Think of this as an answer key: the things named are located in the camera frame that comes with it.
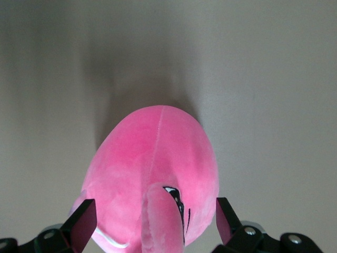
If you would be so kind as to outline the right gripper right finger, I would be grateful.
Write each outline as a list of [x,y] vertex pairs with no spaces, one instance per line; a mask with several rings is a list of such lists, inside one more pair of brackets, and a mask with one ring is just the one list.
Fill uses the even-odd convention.
[[312,239],[303,234],[287,232],[276,240],[255,225],[242,224],[225,197],[216,200],[216,226],[222,243],[213,252],[322,252]]

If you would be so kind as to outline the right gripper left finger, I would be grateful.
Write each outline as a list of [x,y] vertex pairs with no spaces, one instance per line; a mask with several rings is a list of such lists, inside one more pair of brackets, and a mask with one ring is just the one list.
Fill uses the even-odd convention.
[[95,229],[95,200],[86,199],[63,224],[49,227],[25,244],[19,245],[15,238],[2,238],[1,252],[82,252]]

